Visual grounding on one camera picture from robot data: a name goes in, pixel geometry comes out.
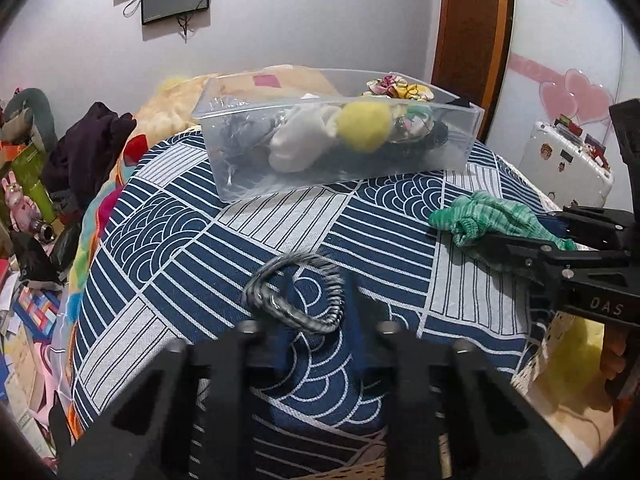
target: yellow pom-pom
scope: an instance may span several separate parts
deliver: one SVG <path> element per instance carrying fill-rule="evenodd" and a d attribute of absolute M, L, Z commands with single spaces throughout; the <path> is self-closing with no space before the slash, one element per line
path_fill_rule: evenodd
<path fill-rule="evenodd" d="M 336 118 L 337 135 L 352 150 L 373 153 L 391 133 L 389 104 L 355 101 L 347 104 Z"/>
<path fill-rule="evenodd" d="M 577 317 L 556 347 L 546 376 L 559 402 L 579 394 L 599 373 L 604 325 Z"/>

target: clear plastic storage box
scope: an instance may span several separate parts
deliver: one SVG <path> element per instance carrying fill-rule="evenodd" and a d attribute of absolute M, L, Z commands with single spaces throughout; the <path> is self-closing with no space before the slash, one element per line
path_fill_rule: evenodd
<path fill-rule="evenodd" d="M 448 104 L 455 95 L 404 75 L 409 84 L 428 86 L 434 99 L 361 97 L 369 81 L 386 73 L 302 70 L 285 82 L 288 72 L 279 79 L 269 69 L 252 73 L 261 92 L 239 90 L 246 88 L 235 85 L 239 75 L 205 86 L 193 117 L 202 126 L 220 200 L 464 168 L 482 108 Z"/>

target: green cloth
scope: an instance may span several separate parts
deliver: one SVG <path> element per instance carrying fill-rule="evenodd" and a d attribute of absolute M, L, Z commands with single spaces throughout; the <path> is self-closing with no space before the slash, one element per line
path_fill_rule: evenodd
<path fill-rule="evenodd" d="M 563 251 L 576 251 L 573 240 L 563 240 L 547 231 L 526 205 L 496 198 L 486 191 L 459 196 L 449 208 L 434 211 L 429 224 L 441 231 L 450 231 L 454 243 L 461 248 L 472 246 L 488 232 L 509 236 L 548 240 Z"/>

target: pink heart decoration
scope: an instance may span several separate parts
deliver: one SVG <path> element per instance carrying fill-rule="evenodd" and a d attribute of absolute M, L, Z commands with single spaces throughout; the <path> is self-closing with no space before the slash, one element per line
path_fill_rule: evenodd
<path fill-rule="evenodd" d="M 540 100 L 551 123 L 560 115 L 572 118 L 578 111 L 575 98 L 563 86 L 551 81 L 540 84 Z"/>
<path fill-rule="evenodd" d="M 564 75 L 564 86 L 578 103 L 578 124 L 596 123 L 609 118 L 613 97 L 600 85 L 592 85 L 582 72 L 572 68 Z"/>

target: white suitcase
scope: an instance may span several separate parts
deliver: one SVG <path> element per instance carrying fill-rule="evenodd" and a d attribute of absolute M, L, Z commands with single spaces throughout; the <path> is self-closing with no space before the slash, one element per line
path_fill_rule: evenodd
<path fill-rule="evenodd" d="M 518 169 L 560 207 L 603 207 L 613 175 L 574 136 L 569 140 L 546 123 L 536 123 Z"/>

